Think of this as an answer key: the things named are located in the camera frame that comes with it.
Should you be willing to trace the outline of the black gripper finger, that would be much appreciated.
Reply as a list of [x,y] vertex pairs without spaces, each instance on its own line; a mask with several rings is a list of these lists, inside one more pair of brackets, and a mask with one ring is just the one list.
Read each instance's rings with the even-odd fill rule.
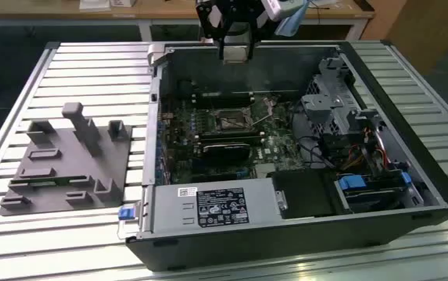
[[249,18],[248,20],[249,23],[249,30],[251,30],[251,42],[248,45],[248,58],[253,58],[253,51],[255,51],[255,46],[257,43],[257,21],[256,18]]
[[221,19],[219,25],[219,32],[216,39],[219,41],[219,58],[224,60],[224,49],[225,49],[225,37],[229,31],[228,20],[225,18]]

